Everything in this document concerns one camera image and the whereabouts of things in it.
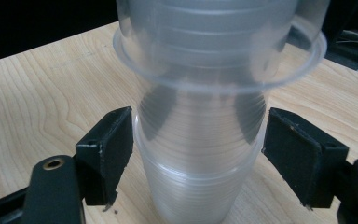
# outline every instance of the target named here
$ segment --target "plastic cup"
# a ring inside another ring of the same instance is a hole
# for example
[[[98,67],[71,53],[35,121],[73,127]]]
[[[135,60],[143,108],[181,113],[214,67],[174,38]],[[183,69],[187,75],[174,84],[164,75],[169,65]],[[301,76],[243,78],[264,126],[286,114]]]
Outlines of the plastic cup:
[[[226,216],[262,147],[269,90],[324,56],[310,14],[325,2],[117,0],[114,47],[140,84],[135,142],[168,221]]]

